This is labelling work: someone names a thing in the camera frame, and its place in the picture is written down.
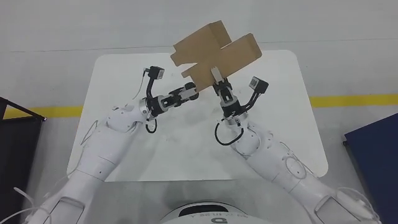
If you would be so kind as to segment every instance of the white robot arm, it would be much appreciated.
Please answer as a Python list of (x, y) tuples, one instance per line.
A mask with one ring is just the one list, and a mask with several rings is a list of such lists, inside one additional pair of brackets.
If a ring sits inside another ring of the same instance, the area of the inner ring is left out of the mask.
[(221, 98), (223, 120), (236, 134), (231, 142), (223, 143), (217, 137), (217, 125), (215, 136), (220, 144), (230, 145), (261, 177), (287, 191), (306, 209), (313, 223), (380, 223), (371, 206), (320, 182), (284, 143), (248, 120), (248, 110), (266, 91), (268, 83), (254, 77), (249, 85), (254, 90), (253, 96), (248, 104), (241, 106), (228, 80), (221, 78), (217, 68), (211, 72), (216, 80), (213, 88)]
[(164, 70), (151, 67), (145, 70), (150, 78), (146, 97), (136, 104), (115, 107), (99, 122), (88, 141), (76, 169), (69, 181), (56, 194), (48, 198), (32, 216), (28, 224), (76, 224), (84, 223), (91, 201), (105, 179), (120, 164), (134, 136), (142, 125), (166, 112), (171, 107), (198, 98), (196, 87), (187, 83), (168, 95), (152, 96), (154, 80), (162, 78)]

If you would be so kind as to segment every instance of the yellow line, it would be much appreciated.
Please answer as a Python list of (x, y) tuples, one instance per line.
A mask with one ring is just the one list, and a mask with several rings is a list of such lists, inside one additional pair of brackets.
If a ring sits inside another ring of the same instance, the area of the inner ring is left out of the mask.
[(310, 101), (313, 108), (339, 106), (390, 106), (398, 105), (398, 94), (311, 96)]
[[(29, 108), (31, 111), (47, 118), (71, 118), (80, 117), (83, 106), (46, 106)], [(29, 116), (15, 108), (8, 107), (4, 119)]]
[[(390, 106), (398, 105), (398, 94), (391, 95), (340, 95), (310, 96), (313, 108), (331, 108), (343, 106)], [(30, 108), (47, 118), (80, 117), (83, 106), (45, 106)], [(8, 107), (4, 119), (28, 116), (17, 109)]]

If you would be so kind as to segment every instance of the cardboard box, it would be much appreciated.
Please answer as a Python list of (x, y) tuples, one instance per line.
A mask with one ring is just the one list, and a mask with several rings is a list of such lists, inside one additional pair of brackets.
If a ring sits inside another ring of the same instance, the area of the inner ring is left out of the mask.
[(221, 21), (208, 24), (174, 47), (176, 52), (171, 58), (176, 66), (197, 63), (182, 72), (184, 78), (191, 76), (197, 92), (214, 84), (211, 68), (218, 67), (221, 76), (226, 78), (262, 55), (252, 34), (231, 42)]

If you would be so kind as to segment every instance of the white tabletop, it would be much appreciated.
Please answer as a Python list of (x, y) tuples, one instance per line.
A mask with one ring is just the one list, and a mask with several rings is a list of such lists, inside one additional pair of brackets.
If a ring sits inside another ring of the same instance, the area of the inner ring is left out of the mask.
[[(190, 81), (181, 76), (189, 65), (176, 67), (170, 54), (105, 55), (96, 61), (68, 172), (76, 167), (81, 140), (93, 121), (104, 118), (113, 106), (125, 105), (139, 89), (143, 68), (151, 65), (165, 69), (163, 79), (154, 83), (154, 96)], [(261, 58), (228, 77), (242, 104), (252, 94), (248, 85), (253, 76), (269, 87), (249, 111), (250, 119), (271, 130), (316, 175), (325, 175), (328, 163), (296, 56), (288, 50), (263, 50)], [(147, 79), (137, 98), (144, 97)], [(160, 115), (157, 132), (149, 134), (143, 128), (107, 181), (258, 178), (230, 147), (215, 141), (214, 128), (222, 118), (219, 103), (213, 89), (207, 88), (196, 101)]]

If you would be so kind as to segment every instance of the gray floor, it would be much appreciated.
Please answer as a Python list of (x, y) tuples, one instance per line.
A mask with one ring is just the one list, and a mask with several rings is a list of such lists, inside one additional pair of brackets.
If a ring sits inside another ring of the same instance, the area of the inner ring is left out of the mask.
[[(82, 105), (103, 54), (172, 52), (172, 44), (222, 19), (233, 39), (298, 57), (310, 96), (398, 93), (396, 0), (0, 0), (0, 95), (26, 106)], [(327, 184), (362, 191), (344, 133), (398, 106), (314, 109), (329, 163)], [(66, 172), (78, 118), (43, 126), (28, 192)]]

